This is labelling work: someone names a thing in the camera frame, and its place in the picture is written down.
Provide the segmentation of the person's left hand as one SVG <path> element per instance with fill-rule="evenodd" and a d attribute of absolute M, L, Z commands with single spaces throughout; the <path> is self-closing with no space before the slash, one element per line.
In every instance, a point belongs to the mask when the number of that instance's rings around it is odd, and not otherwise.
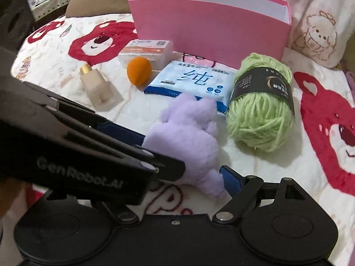
<path fill-rule="evenodd" d="M 0 218 L 3 218 L 11 208 L 20 192 L 28 186 L 23 181 L 7 179 L 0 186 Z"/>

